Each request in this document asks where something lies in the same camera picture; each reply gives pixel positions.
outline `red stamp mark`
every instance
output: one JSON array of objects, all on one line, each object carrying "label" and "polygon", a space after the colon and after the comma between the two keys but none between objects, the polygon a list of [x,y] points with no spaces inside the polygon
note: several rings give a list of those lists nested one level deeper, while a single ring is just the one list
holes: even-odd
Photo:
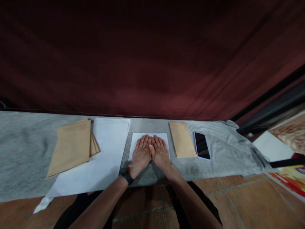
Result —
[{"label": "red stamp mark", "polygon": [[79,126],[79,130],[85,130],[86,129],[86,124],[82,124]]}]

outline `brown envelope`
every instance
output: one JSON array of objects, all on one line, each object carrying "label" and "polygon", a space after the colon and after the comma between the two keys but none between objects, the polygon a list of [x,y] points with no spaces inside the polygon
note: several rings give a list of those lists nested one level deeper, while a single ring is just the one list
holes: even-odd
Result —
[{"label": "brown envelope", "polygon": [[169,122],[177,158],[197,157],[193,141],[185,122]]},{"label": "brown envelope", "polygon": [[60,126],[47,178],[89,161],[91,121]]},{"label": "brown envelope", "polygon": [[99,153],[101,150],[96,142],[96,139],[94,137],[94,134],[91,132],[91,136],[90,136],[90,157],[92,157],[93,155]]}]

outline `tile grout line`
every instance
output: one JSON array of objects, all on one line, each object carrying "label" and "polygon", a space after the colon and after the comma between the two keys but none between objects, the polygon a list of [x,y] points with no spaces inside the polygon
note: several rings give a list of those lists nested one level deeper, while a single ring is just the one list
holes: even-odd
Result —
[{"label": "tile grout line", "polygon": [[163,196],[161,185],[160,185],[160,190],[161,190],[162,204],[163,204],[163,218],[164,218],[165,228],[167,229],[167,221],[166,221],[166,214],[165,214],[165,207],[164,207],[164,196]]},{"label": "tile grout line", "polygon": [[[220,181],[220,183],[221,183],[221,185],[223,186],[223,188],[225,188],[225,186],[224,186],[223,183],[222,183],[222,180],[221,180],[220,178],[218,178],[218,180]],[[244,226],[244,229],[246,229],[246,226],[245,226],[244,222],[242,221],[241,216],[239,215],[239,213],[238,213],[238,211],[237,211],[237,209],[236,209],[236,207],[235,207],[235,205],[234,205],[232,199],[230,198],[230,196],[229,196],[229,194],[227,193],[227,191],[225,191],[225,193],[226,193],[226,195],[228,196],[229,201],[230,201],[230,203],[231,203],[231,205],[232,205],[234,211],[236,212],[237,217],[239,218],[241,224]]]},{"label": "tile grout line", "polygon": [[[164,207],[164,209],[167,209],[167,208],[173,208],[172,205],[168,205],[166,207]],[[139,213],[137,215],[133,215],[133,216],[127,216],[127,217],[124,217],[122,219],[114,219],[113,220],[113,223],[114,224],[117,224],[117,223],[123,223],[125,221],[130,221],[130,220],[133,220],[133,219],[137,219],[137,218],[141,218],[142,216],[145,216],[145,215],[150,215],[154,212],[159,212],[159,211],[162,211],[163,210],[163,207],[161,208],[155,208],[153,210],[150,210],[150,211],[145,211],[145,212],[142,212],[142,213]]]},{"label": "tile grout line", "polygon": [[235,186],[232,186],[232,187],[229,187],[229,188],[225,188],[222,181],[220,180],[221,184],[222,184],[222,187],[224,189],[222,190],[219,190],[219,191],[216,191],[216,192],[212,192],[210,194],[208,194],[207,196],[215,196],[217,194],[220,194],[220,193],[223,193],[223,192],[227,192],[227,191],[231,191],[231,190],[234,190],[234,189],[237,189],[237,188],[240,188],[240,187],[244,187],[244,186],[247,186],[247,185],[250,185],[250,184],[255,184],[257,182],[260,182],[260,181],[263,181],[263,180],[266,180],[267,177],[263,177],[263,178],[260,178],[260,179],[257,179],[257,180],[254,180],[254,181],[249,181],[249,182],[246,182],[246,183],[243,183],[243,184],[239,184],[239,185],[235,185]]},{"label": "tile grout line", "polygon": [[288,207],[298,216],[298,218],[302,221],[303,224],[305,224],[304,219],[297,213],[297,211],[289,204],[288,200],[286,200],[286,198],[280,193],[280,191],[276,188],[276,186],[271,182],[272,179],[269,178],[268,182],[272,185],[272,187],[274,187],[274,189],[279,193],[279,195],[284,199],[284,201],[286,202],[286,204],[288,205]]}]

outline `black wristband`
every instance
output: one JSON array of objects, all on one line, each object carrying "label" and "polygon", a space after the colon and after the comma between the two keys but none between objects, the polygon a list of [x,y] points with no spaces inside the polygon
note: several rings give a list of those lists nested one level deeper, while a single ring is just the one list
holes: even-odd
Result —
[{"label": "black wristband", "polygon": [[128,182],[128,185],[131,185],[133,183],[133,178],[130,176],[129,172],[127,171],[127,169],[125,168],[122,168],[120,170],[120,175],[122,175],[122,177],[124,177],[127,182]]}]

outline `hand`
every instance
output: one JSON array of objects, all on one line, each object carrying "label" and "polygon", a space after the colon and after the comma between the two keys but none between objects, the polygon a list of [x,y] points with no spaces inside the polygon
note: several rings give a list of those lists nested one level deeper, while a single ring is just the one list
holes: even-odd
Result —
[{"label": "hand", "polygon": [[136,148],[132,154],[132,161],[127,167],[129,175],[133,179],[135,179],[140,172],[148,166],[152,158],[148,149],[148,146],[151,144],[151,139],[152,137],[143,135],[142,138],[137,141]]},{"label": "hand", "polygon": [[152,145],[149,145],[148,147],[152,155],[152,159],[156,166],[163,170],[171,164],[165,141],[162,138],[158,138],[156,135],[151,141]]}]

